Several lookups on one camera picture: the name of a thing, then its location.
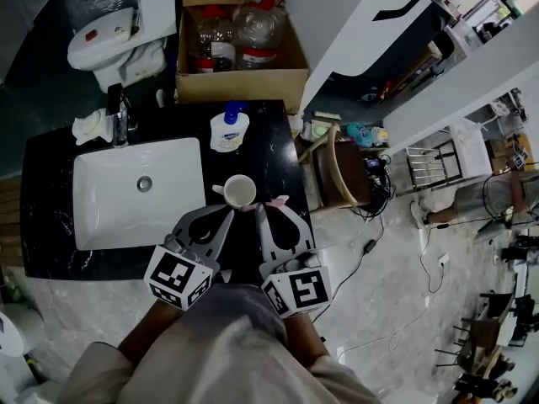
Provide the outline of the person's light shirt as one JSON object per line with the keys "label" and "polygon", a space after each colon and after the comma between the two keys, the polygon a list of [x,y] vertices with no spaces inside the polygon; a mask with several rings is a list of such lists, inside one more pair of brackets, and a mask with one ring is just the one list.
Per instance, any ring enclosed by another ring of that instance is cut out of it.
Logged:
{"label": "person's light shirt", "polygon": [[302,366],[255,286],[216,284],[182,312],[137,366],[91,343],[57,404],[381,404],[330,355]]}

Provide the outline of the wooden chair brown seat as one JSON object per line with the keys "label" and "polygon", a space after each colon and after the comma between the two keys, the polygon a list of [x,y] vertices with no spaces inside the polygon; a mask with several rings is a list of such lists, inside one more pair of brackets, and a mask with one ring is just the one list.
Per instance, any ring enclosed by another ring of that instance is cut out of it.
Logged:
{"label": "wooden chair brown seat", "polygon": [[333,124],[298,157],[311,171],[318,207],[323,211],[365,207],[371,203],[371,189],[360,149],[351,142],[337,141]]}

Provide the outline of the white cup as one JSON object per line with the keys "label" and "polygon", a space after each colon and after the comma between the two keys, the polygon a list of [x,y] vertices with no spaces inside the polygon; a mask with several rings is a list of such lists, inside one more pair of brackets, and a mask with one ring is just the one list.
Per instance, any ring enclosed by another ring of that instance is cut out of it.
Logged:
{"label": "white cup", "polygon": [[257,194],[254,181],[243,174],[232,175],[223,185],[214,184],[212,190],[221,195],[227,205],[237,210],[247,209]]}

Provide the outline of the large open cardboard box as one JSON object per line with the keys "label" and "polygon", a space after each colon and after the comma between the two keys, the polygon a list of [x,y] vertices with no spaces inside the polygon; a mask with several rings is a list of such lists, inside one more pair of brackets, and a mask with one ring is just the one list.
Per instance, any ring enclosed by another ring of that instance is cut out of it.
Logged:
{"label": "large open cardboard box", "polygon": [[188,33],[200,10],[183,8],[179,22],[179,51],[176,71],[178,99],[182,104],[227,100],[282,100],[286,112],[301,107],[309,76],[306,57],[290,21],[277,48],[275,65],[270,69],[194,73],[188,54]]}

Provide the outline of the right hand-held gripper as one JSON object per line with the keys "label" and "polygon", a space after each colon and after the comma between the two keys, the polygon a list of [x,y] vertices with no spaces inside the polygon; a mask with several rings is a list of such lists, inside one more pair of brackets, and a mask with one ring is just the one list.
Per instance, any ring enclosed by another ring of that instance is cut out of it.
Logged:
{"label": "right hand-held gripper", "polygon": [[268,218],[258,204],[255,216],[264,260],[259,267],[261,290],[279,317],[328,307],[333,302],[328,266],[319,251],[308,251],[314,242],[305,220],[287,205],[270,206]]}

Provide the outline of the white folding table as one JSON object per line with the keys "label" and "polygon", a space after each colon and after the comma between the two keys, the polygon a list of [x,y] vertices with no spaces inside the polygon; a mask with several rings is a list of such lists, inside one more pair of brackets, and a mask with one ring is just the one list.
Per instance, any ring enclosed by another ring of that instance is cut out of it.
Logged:
{"label": "white folding table", "polygon": [[481,126],[466,118],[449,125],[456,155],[464,178],[476,178],[492,173],[491,162]]}

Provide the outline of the white toilet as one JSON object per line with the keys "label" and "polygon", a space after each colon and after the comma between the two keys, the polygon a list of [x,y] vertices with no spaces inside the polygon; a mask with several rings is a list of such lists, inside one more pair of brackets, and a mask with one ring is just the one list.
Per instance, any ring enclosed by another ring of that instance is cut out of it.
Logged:
{"label": "white toilet", "polygon": [[71,67],[92,72],[103,93],[156,76],[166,66],[167,38],[176,32],[175,0],[137,0],[86,25],[67,49]]}

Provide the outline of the white rectangular sink basin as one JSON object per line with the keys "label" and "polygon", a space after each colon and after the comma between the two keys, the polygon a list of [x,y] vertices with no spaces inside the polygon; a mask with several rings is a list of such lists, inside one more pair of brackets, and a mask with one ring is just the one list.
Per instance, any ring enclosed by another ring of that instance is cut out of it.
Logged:
{"label": "white rectangular sink basin", "polygon": [[[136,182],[152,179],[141,193]],[[180,138],[75,158],[73,223],[81,251],[154,246],[179,219],[205,205],[200,143]]]}

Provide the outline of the white crumpled cloth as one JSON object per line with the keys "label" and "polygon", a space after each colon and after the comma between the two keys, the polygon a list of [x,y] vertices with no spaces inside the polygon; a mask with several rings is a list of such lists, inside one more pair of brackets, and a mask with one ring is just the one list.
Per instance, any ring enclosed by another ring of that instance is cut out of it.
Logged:
{"label": "white crumpled cloth", "polygon": [[97,109],[89,116],[73,121],[72,135],[77,146],[98,137],[110,143],[113,140],[113,119],[106,114],[106,109]]}

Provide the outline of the teal cloth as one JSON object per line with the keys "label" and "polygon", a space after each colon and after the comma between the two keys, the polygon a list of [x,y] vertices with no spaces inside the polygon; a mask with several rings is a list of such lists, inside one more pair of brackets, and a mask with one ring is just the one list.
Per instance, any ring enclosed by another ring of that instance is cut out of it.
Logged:
{"label": "teal cloth", "polygon": [[371,128],[360,123],[346,125],[346,135],[352,138],[356,145],[363,148],[371,148],[374,145]]}

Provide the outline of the person's left forearm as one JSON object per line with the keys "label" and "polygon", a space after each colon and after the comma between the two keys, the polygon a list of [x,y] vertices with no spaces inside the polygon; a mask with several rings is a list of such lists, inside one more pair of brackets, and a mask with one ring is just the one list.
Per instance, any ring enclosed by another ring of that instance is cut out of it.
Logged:
{"label": "person's left forearm", "polygon": [[147,314],[122,340],[118,350],[137,366],[160,335],[182,315],[183,312],[176,306],[156,300]]}

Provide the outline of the metal rack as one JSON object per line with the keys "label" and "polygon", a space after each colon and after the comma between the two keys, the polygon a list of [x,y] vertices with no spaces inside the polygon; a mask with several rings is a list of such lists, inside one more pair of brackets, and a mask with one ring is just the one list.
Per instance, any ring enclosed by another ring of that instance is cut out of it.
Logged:
{"label": "metal rack", "polygon": [[405,151],[412,193],[445,187],[463,179],[462,166],[452,139],[435,147],[411,146]]}

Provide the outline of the chrome faucet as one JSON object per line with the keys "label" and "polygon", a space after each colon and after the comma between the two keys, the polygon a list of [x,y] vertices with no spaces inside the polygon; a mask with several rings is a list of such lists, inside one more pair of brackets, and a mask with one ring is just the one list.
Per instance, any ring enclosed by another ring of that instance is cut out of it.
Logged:
{"label": "chrome faucet", "polygon": [[120,83],[108,88],[106,114],[112,122],[112,146],[127,146],[129,132],[138,128],[138,118],[133,113],[131,103]]}

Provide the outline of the pink toothbrush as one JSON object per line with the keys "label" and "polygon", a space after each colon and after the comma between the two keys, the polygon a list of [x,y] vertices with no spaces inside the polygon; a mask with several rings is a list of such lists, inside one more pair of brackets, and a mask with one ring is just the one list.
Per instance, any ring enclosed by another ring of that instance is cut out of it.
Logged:
{"label": "pink toothbrush", "polygon": [[275,199],[272,199],[271,201],[269,202],[265,202],[265,203],[252,203],[251,205],[245,205],[245,206],[242,206],[240,207],[239,209],[241,211],[250,211],[250,210],[256,210],[260,205],[262,206],[269,206],[269,207],[274,207],[274,208],[280,208],[282,207],[283,205],[286,204],[286,201],[289,199],[289,196],[288,195],[281,195]]}

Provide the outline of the dark brown chair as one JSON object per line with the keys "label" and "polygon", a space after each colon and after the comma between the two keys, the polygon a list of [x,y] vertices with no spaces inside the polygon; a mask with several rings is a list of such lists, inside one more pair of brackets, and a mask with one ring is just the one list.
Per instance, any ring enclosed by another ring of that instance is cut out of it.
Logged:
{"label": "dark brown chair", "polygon": [[451,356],[451,362],[436,364],[437,369],[458,367],[465,373],[475,375],[491,363],[501,328],[499,317],[486,319],[462,318],[461,325],[453,325],[455,333],[453,350],[435,349],[442,356]]}

